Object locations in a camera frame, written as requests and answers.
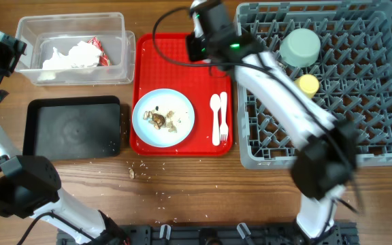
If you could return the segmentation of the white plastic spoon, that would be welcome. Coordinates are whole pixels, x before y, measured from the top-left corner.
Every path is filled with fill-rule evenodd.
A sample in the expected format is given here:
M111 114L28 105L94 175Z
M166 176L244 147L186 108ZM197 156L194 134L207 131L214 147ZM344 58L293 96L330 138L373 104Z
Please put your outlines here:
M221 108L221 99L219 95L213 94L210 98L210 108L213 112L213 122L212 122L212 144L218 146L221 142L220 140L220 128L218 121L218 112Z

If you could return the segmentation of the mint green bowl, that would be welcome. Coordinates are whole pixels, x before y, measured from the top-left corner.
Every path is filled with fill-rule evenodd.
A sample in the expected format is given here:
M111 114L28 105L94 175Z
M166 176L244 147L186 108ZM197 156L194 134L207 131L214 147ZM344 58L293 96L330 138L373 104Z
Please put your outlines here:
M316 63L321 49L318 35L309 29L296 29L282 41L279 49L282 60L292 67L309 67Z

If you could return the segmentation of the white napkin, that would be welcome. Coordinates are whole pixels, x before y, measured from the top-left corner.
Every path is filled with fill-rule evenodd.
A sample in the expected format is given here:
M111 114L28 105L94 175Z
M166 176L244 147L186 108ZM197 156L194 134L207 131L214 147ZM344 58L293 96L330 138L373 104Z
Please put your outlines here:
M99 48L84 41L72 47L67 55L60 53L54 47L51 58L43 62L42 69L54 70L96 67L99 64L101 55L102 51Z

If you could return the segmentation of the yellow plastic cup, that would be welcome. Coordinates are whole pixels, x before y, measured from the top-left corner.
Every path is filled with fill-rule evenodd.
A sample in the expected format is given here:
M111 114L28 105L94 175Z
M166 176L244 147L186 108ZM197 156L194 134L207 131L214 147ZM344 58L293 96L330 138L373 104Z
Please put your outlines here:
M320 89L319 80L311 74L302 75L294 83L309 99L313 98Z

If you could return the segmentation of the red snack wrapper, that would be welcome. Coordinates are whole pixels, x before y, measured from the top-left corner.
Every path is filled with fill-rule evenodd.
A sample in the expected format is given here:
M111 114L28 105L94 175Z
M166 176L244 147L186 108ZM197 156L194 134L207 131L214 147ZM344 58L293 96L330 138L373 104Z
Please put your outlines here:
M101 51L101 55L99 56L99 65L100 66L110 66L111 65L111 60L105 53L103 46L97 37L92 37L89 41L88 44L94 45L96 48L98 48Z

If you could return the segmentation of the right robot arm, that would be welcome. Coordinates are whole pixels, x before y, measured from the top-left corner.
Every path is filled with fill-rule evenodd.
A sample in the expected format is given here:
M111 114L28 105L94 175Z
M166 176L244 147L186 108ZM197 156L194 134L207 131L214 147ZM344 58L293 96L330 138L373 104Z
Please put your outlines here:
M289 136L298 156L291 177L301 192L296 224L311 242L334 224L336 206L357 171L357 134L306 97L277 64L274 53L250 34L239 34L221 1L194 1L195 28L187 42L191 61L226 71L250 91Z

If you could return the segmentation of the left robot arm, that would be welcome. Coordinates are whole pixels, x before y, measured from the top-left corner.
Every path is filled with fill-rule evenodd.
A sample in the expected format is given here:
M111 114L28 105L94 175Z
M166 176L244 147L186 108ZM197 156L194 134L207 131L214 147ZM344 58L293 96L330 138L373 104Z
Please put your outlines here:
M0 31L0 84L11 76L27 45ZM0 90L0 102L7 95ZM131 238L103 212L85 206L61 186L45 157L25 156L0 125L0 216L32 218L19 242L43 220L70 235L77 244L130 244Z

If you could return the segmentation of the clear plastic waste bin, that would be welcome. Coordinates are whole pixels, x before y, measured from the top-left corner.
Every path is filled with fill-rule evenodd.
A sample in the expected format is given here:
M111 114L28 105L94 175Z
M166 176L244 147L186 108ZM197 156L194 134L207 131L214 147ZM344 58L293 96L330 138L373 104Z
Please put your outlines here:
M80 42L97 38L111 65L44 69L53 54L65 54ZM15 71L37 86L130 84L135 73L135 35L120 12L26 16L16 38L27 45Z

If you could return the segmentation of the grey dishwasher rack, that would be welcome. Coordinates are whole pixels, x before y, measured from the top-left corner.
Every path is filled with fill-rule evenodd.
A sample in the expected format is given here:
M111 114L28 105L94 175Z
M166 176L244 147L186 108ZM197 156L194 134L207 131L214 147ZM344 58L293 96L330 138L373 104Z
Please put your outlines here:
M291 79L319 81L313 100L359 132L358 164L392 166L392 2L296 1L242 3L239 33L274 53L296 29L316 33L321 49L308 67L284 65Z

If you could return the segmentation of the red serving tray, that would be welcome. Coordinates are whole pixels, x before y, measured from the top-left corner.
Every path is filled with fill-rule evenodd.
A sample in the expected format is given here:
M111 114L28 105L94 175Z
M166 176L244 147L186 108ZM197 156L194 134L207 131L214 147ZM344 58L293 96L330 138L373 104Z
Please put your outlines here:
M192 103L195 126L182 143L164 149L144 143L132 131L129 140L132 149L147 156L214 157L227 153L233 145L231 79L216 68L190 68L168 63L157 54L152 41L149 33L139 38L136 44L133 104L155 89L173 89ZM226 141L214 146L211 140L213 113L209 102L213 94L221 92L226 92L228 97L226 123L229 132Z

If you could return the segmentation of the light blue plate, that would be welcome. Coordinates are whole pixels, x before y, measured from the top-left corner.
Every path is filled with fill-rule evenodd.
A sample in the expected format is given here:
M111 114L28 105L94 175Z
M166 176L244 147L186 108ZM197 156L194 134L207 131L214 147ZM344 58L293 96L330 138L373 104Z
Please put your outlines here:
M170 133L167 129L157 130L143 119L144 112L152 110L155 106L175 112L176 133ZM179 144L189 136L194 124L195 111L192 103L182 93L169 88L156 89L142 96L132 113L135 134L144 143L157 148L167 148Z

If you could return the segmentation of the white plastic fork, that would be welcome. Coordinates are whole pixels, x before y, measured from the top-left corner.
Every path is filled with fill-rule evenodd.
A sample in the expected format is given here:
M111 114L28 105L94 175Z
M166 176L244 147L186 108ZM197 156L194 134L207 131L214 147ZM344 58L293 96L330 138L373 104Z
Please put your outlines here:
M220 140L222 142L226 142L229 135L229 128L227 125L227 101L228 96L226 92L220 93L220 115L221 115L221 123L220 123Z

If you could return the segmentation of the black plastic tray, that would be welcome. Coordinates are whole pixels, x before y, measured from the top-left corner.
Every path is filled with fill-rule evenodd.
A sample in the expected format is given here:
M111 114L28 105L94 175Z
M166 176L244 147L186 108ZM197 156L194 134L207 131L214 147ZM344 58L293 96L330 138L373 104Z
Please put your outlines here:
M112 95L36 99L27 108L22 153L50 161L115 157L120 116Z

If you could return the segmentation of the food scraps on plate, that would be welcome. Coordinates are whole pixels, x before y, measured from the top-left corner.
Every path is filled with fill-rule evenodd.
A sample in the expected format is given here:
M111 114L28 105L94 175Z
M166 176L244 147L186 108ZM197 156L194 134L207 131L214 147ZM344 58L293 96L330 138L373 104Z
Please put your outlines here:
M155 106L152 110L144 112L143 119L147 120L157 130L167 129L170 133L176 133L174 114L173 110Z

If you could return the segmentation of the food crumb on table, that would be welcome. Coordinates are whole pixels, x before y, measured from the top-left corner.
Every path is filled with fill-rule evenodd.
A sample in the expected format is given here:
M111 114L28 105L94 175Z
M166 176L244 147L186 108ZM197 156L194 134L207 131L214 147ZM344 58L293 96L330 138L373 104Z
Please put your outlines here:
M130 179L134 179L135 178L135 172L131 168L129 168L129 177L130 177Z

